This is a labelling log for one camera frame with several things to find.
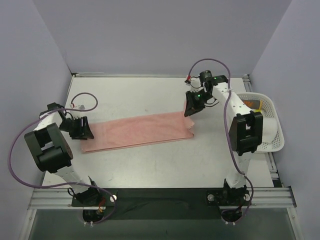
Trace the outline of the pink towel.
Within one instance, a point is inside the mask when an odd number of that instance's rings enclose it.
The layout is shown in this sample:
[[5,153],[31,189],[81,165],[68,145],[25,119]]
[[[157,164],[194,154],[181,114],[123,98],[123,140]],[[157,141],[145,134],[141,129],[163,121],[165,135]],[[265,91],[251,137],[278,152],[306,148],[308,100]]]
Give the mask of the pink towel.
[[89,126],[94,139],[82,140],[81,150],[91,153],[191,139],[194,124],[182,111],[93,123]]

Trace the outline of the white towel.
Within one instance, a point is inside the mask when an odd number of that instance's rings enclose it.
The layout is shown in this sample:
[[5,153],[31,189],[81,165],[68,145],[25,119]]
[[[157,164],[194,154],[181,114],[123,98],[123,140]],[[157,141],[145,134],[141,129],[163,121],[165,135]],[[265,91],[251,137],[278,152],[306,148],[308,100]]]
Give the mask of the white towel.
[[281,139],[278,133],[278,121],[275,118],[266,117],[262,125],[262,143],[280,144]]

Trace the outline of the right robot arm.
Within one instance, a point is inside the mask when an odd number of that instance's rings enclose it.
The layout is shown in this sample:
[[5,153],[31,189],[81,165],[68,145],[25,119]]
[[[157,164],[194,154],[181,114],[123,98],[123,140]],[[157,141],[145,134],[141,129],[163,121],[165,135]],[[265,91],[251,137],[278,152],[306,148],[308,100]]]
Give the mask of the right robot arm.
[[254,112],[240,99],[224,75],[213,76],[206,70],[198,77],[188,76],[185,83],[190,86],[185,94],[185,117],[213,107],[209,100],[223,106],[223,124],[233,166],[223,187],[212,193],[214,202],[220,206],[248,205],[247,174],[252,156],[262,143],[263,115]]

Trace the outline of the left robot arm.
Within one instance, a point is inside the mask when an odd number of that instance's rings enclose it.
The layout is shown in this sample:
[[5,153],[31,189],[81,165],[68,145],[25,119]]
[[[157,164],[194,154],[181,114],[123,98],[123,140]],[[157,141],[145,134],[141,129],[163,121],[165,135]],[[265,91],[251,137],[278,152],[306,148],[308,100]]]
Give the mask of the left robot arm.
[[24,135],[24,140],[38,169],[54,174],[69,183],[68,193],[83,205],[95,206],[102,200],[96,183],[87,183],[72,166],[72,150],[63,132],[72,140],[93,140],[86,116],[74,109],[70,112],[56,102],[47,105],[39,115],[37,127]]

